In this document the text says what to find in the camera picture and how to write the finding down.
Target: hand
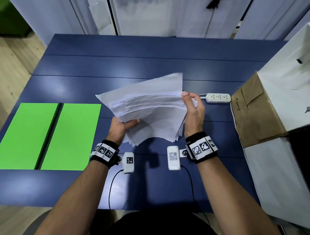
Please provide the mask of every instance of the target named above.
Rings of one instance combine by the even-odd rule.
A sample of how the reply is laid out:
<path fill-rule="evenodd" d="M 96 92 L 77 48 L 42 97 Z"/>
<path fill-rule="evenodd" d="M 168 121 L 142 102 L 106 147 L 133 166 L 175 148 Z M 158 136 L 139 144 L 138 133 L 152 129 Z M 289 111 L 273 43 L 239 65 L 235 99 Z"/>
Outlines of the hand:
<path fill-rule="evenodd" d="M 118 146 L 120 146 L 124 137 L 125 137 L 126 131 L 129 128 L 132 128 L 132 127 L 138 125 L 139 122 L 140 122 L 139 119 L 135 119 L 135 120 L 131 120 L 131 121 L 126 122 L 126 123 L 121 123 L 117 119 L 117 117 L 113 117 L 108 136 L 105 139 L 113 141 Z"/>
<path fill-rule="evenodd" d="M 198 106 L 195 108 L 191 98 L 194 98 L 198 102 Z M 203 126 L 203 120 L 205 119 L 205 106 L 199 95 L 195 93 L 182 92 L 182 99 L 187 108 L 187 114 L 185 118 L 185 137 L 189 137 L 197 132 L 201 132 Z"/>

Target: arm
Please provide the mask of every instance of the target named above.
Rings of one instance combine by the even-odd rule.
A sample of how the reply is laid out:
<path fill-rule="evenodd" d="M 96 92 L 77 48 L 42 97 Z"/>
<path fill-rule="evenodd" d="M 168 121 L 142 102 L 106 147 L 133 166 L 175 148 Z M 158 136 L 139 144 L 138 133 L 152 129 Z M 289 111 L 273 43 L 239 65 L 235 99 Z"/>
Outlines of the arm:
<path fill-rule="evenodd" d="M 195 108 L 191 101 L 198 102 Z M 187 107 L 185 137 L 202 131 L 205 107 L 197 94 L 182 93 Z M 226 235 L 280 234 L 267 214 L 228 172 L 218 157 L 197 164 L 211 207 Z"/>
<path fill-rule="evenodd" d="M 106 140 L 120 146 L 126 131 L 138 122 L 120 123 L 114 117 Z M 108 171 L 105 164 L 91 161 L 60 197 L 35 235 L 86 234 L 98 208 Z"/>

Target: electrical outlet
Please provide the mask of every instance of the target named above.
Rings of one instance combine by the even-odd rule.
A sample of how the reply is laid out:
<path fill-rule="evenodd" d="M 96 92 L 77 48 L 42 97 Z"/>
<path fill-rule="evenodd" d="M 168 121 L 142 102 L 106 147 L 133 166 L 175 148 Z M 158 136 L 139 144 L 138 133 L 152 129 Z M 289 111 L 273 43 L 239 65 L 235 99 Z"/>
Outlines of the electrical outlet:
<path fill-rule="evenodd" d="M 231 101 L 229 94 L 208 93 L 206 95 L 208 103 L 229 103 Z"/>

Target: stack of paper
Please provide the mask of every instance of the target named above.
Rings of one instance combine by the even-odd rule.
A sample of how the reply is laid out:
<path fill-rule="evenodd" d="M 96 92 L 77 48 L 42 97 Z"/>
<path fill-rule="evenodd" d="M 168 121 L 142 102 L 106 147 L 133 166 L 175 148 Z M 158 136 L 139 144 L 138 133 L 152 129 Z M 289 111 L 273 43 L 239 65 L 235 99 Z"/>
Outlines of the stack of paper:
<path fill-rule="evenodd" d="M 182 136 L 187 112 L 181 98 L 182 81 L 182 73 L 173 73 L 96 97 L 120 122 L 140 119 L 139 125 L 127 131 L 124 142 L 136 146 L 151 137 L 174 142 Z"/>

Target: blue table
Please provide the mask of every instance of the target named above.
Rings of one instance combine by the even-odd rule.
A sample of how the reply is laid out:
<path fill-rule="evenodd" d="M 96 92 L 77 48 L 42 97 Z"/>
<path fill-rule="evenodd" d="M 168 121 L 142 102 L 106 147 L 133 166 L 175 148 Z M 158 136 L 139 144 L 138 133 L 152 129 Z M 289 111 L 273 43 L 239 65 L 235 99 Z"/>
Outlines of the blue table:
<path fill-rule="evenodd" d="M 283 41 L 56 34 L 2 128 L 0 140 L 22 102 L 99 104 L 97 94 L 174 72 L 183 72 L 186 91 L 232 95 L 284 44 Z M 218 146 L 219 158 L 259 203 L 230 106 L 209 103 L 205 106 L 204 131 Z M 93 147 L 107 135 L 112 117 L 111 111 L 102 105 Z M 182 137 L 176 145 L 184 148 L 184 143 Z M 115 178 L 111 208 L 184 206 L 197 211 L 187 172 L 183 168 L 168 170 L 169 145 L 172 143 L 164 139 L 152 138 L 135 148 L 129 144 L 120 146 L 120 153 L 135 153 L 135 172 Z M 181 159 L 181 164 L 191 174 L 200 207 L 211 212 L 196 165 L 186 158 Z M 109 207 L 111 181 L 120 169 L 121 166 L 115 166 L 109 171 L 99 208 Z M 0 204 L 53 206 L 80 173 L 0 170 Z"/>

